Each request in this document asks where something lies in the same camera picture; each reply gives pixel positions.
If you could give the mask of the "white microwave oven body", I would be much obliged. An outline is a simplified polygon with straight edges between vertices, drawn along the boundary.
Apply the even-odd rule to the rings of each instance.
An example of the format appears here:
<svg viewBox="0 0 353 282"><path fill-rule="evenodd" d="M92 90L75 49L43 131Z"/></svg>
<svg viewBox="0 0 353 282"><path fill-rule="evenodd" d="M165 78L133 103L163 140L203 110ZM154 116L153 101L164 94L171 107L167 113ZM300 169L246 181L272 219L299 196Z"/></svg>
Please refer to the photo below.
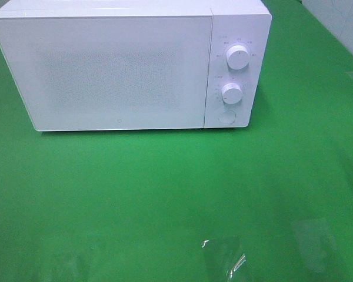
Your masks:
<svg viewBox="0 0 353 282"><path fill-rule="evenodd" d="M261 1L9 1L0 8L0 18L9 19L156 16L211 17L207 95L201 128L246 127L272 21ZM250 60L245 68L235 71L227 65L226 51L238 43L248 48ZM221 90L228 83L239 84L244 93L237 104L227 105L222 100ZM218 120L227 110L237 116L231 125Z"/></svg>

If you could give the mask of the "round door release button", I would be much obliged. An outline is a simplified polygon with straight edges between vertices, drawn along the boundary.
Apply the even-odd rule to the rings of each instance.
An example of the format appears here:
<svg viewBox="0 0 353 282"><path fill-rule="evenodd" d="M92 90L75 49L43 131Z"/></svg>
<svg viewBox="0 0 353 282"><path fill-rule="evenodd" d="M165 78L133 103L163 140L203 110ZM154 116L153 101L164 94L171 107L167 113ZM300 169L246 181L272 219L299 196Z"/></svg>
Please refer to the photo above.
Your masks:
<svg viewBox="0 0 353 282"><path fill-rule="evenodd" d="M236 120L236 113L232 110L227 110L219 115L218 120L225 125L231 125Z"/></svg>

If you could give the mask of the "white timer knob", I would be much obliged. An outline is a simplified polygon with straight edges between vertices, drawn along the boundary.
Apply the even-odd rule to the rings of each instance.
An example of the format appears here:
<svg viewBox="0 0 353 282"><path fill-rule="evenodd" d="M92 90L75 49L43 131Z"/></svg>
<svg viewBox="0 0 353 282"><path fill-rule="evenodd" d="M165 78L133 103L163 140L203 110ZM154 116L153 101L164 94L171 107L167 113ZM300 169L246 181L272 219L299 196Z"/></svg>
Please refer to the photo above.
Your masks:
<svg viewBox="0 0 353 282"><path fill-rule="evenodd" d="M239 84L236 83L228 83L224 85L221 90L221 93L222 100L227 105L234 105L239 103L244 96L241 87L239 86Z"/></svg>

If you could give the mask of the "clear tape patch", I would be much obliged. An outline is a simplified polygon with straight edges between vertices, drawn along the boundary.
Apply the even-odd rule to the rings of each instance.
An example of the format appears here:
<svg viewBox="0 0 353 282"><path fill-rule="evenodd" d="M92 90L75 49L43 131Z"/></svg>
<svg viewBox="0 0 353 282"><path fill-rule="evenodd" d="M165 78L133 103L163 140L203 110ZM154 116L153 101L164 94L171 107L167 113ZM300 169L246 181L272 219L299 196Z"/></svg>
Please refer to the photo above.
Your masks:
<svg viewBox="0 0 353 282"><path fill-rule="evenodd" d="M201 249L209 281L252 281L238 236L206 239Z"/></svg>
<svg viewBox="0 0 353 282"><path fill-rule="evenodd" d="M304 266L323 273L337 252L337 244L325 218L292 221L291 228Z"/></svg>

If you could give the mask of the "white microwave door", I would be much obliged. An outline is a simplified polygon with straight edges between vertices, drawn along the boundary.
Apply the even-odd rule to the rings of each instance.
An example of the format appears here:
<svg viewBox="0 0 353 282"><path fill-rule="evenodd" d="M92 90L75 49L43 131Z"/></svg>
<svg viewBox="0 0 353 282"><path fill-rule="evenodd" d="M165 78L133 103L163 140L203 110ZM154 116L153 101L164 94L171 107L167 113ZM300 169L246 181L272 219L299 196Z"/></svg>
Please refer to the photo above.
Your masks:
<svg viewBox="0 0 353 282"><path fill-rule="evenodd" d="M38 131L201 128L211 24L0 18L0 48Z"/></svg>

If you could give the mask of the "clear tape patch right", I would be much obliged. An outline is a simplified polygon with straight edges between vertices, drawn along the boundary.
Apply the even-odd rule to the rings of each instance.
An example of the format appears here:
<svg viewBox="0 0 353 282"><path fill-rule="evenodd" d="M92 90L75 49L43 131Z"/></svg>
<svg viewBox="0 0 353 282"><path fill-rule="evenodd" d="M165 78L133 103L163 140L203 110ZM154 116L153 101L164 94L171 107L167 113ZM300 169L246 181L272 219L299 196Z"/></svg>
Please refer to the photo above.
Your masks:
<svg viewBox="0 0 353 282"><path fill-rule="evenodd" d="M292 221L291 228L304 266L323 273L337 252L337 244L325 218Z"/></svg>

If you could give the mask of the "upper white microwave knob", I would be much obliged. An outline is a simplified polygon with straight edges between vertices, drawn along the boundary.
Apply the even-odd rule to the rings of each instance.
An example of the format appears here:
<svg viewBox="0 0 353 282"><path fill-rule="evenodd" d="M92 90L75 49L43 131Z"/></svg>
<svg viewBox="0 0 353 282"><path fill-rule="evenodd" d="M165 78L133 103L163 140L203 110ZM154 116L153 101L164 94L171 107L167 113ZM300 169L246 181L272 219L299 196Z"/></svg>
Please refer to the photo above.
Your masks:
<svg viewBox="0 0 353 282"><path fill-rule="evenodd" d="M226 59L228 67L238 71L249 64L250 52L245 45L238 43L226 51Z"/></svg>

